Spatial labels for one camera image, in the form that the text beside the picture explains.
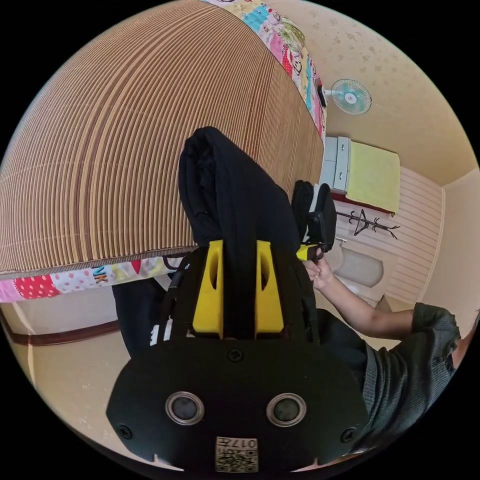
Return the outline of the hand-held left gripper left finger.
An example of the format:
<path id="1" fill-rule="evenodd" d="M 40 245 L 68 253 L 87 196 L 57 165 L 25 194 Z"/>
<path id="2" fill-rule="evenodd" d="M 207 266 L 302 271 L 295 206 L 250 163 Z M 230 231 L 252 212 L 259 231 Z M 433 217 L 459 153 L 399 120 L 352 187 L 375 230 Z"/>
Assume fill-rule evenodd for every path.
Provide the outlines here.
<path id="1" fill-rule="evenodd" d="M 199 335 L 223 338 L 224 332 L 224 242 L 210 242 L 201 276 L 192 322 Z"/>

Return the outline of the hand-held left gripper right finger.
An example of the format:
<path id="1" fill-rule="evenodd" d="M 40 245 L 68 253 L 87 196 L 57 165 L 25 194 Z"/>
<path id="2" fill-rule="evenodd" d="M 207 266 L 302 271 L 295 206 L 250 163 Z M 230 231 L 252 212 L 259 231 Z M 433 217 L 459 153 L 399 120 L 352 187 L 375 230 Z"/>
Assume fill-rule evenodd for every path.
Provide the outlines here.
<path id="1" fill-rule="evenodd" d="M 255 337 L 278 336 L 284 321 L 271 244 L 256 242 Z"/>

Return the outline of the person's right hand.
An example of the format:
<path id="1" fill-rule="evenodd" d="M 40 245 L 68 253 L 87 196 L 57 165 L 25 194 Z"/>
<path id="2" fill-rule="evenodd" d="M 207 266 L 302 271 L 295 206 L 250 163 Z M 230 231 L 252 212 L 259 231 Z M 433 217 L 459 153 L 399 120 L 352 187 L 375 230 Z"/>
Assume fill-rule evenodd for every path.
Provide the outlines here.
<path id="1" fill-rule="evenodd" d="M 321 291 L 333 278 L 333 272 L 325 257 L 303 261 L 302 264 L 317 291 Z"/>

